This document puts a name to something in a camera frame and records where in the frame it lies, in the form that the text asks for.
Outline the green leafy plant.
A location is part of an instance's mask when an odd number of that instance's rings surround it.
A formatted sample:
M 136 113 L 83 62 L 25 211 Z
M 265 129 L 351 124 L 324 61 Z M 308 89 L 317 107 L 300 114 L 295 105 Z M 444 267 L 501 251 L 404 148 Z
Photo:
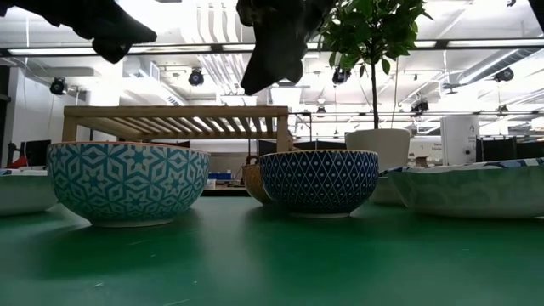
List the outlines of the green leafy plant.
M 379 128 L 377 66 L 388 74 L 391 63 L 416 47 L 417 19 L 433 17 L 425 0 L 337 0 L 320 27 L 331 52 L 330 66 L 362 75 L 370 69 L 373 126 Z

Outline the teal star bowl orange inside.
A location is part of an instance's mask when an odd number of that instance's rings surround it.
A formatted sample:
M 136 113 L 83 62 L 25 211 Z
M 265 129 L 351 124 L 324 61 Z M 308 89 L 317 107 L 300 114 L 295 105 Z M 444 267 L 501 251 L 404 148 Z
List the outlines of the teal star bowl orange inside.
M 206 187 L 209 153 L 165 144 L 63 142 L 47 148 L 58 201 L 99 227 L 168 224 Z

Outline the white plant pot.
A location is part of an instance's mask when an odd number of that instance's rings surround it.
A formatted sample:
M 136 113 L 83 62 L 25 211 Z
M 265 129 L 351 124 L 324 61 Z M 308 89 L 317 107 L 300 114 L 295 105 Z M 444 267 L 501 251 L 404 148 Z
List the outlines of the white plant pot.
M 368 150 L 378 154 L 380 172 L 407 165 L 410 140 L 408 130 L 397 128 L 360 130 L 345 135 L 349 150 Z

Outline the green table mat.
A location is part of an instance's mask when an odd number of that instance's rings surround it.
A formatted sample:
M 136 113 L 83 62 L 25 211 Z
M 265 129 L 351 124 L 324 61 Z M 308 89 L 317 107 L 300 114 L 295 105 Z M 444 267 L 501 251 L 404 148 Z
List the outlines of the green table mat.
M 0 218 L 0 306 L 544 306 L 544 219 L 202 198 L 172 224 L 101 229 L 56 207 Z

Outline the white cylindrical appliance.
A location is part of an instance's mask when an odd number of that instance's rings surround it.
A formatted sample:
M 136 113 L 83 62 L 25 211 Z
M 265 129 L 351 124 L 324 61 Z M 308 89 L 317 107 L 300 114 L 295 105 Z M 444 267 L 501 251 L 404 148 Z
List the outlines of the white cylindrical appliance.
M 442 162 L 445 166 L 476 162 L 476 144 L 479 138 L 479 118 L 471 116 L 444 116 L 440 121 Z

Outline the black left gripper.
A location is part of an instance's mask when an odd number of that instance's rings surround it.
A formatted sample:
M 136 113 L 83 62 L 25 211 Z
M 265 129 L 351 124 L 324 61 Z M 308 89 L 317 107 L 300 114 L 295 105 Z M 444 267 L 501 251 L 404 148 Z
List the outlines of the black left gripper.
M 0 0 L 0 17 L 17 7 L 43 17 L 53 26 L 72 27 L 78 36 L 94 39 L 94 52 L 112 64 L 128 54 L 127 43 L 153 43 L 157 39 L 153 30 L 115 0 L 81 0 L 81 5 L 80 16 L 75 18 L 69 11 L 69 0 Z

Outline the blue white patterned plate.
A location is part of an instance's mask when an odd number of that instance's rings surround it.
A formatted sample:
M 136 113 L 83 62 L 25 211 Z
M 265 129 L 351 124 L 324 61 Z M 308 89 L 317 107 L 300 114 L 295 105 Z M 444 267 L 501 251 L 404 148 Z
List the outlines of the blue white patterned plate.
M 0 169 L 0 216 L 40 213 L 56 203 L 46 170 Z
M 406 207 L 458 218 L 544 217 L 544 157 L 385 172 Z

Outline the wooden slatted shelf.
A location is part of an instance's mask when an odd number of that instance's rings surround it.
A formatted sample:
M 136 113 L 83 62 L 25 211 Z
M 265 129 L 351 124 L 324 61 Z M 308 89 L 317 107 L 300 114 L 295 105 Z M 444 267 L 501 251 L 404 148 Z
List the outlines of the wooden slatted shelf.
M 285 106 L 66 106 L 61 139 L 85 127 L 129 141 L 155 139 L 275 139 L 287 151 Z

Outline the grey ceiling duct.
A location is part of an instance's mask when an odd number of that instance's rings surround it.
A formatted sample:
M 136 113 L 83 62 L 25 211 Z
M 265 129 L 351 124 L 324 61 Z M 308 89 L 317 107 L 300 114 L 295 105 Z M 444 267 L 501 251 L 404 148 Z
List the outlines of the grey ceiling duct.
M 517 63 L 520 60 L 523 60 L 541 50 L 542 48 L 500 50 L 460 73 L 457 78 L 457 84 L 459 86 L 465 86 L 477 82 L 485 77 L 489 77 L 497 72 L 503 71 L 510 65 L 513 65 L 514 63 Z

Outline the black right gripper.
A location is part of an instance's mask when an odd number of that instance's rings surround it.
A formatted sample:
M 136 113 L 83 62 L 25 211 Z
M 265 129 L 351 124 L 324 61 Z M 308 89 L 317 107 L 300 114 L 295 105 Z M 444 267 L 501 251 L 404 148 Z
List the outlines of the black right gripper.
M 253 95 L 282 79 L 299 82 L 307 44 L 336 4 L 337 0 L 237 0 L 241 23 L 255 26 L 255 48 L 241 81 L 244 94 Z M 284 18 L 295 24 L 294 30 L 288 24 L 264 25 L 269 18 Z

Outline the dark blue diamond pattern bowl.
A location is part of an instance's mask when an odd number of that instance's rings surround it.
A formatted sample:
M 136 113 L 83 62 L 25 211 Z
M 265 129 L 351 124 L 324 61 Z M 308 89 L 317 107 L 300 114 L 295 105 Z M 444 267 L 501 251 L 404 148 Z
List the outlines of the dark blue diamond pattern bowl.
M 291 214 L 347 217 L 373 193 L 379 156 L 367 150 L 297 150 L 259 157 L 269 198 Z

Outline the black computer monitor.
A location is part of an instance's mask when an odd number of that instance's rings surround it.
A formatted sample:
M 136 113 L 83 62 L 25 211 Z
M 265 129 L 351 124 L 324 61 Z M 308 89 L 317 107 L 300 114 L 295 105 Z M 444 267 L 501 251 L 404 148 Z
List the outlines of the black computer monitor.
M 24 165 L 26 167 L 45 167 L 47 148 L 50 144 L 50 139 L 23 142 L 20 147 L 20 156 L 25 158 Z

